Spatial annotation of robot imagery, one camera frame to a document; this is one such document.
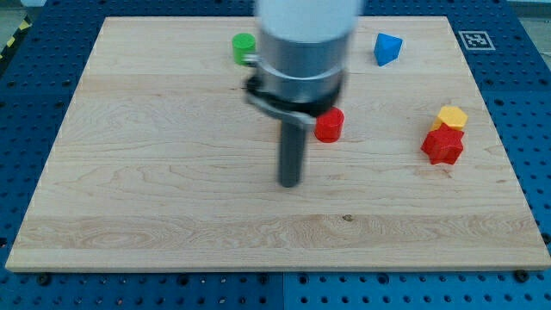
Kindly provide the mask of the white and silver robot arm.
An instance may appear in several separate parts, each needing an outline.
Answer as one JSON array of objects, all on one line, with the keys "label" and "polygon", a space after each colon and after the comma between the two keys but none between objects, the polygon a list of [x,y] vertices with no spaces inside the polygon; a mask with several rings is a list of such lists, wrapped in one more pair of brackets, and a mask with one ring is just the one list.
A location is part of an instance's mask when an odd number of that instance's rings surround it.
[{"label": "white and silver robot arm", "polygon": [[310,129],[344,83],[361,0],[258,0],[257,51],[247,101],[284,124]]}]

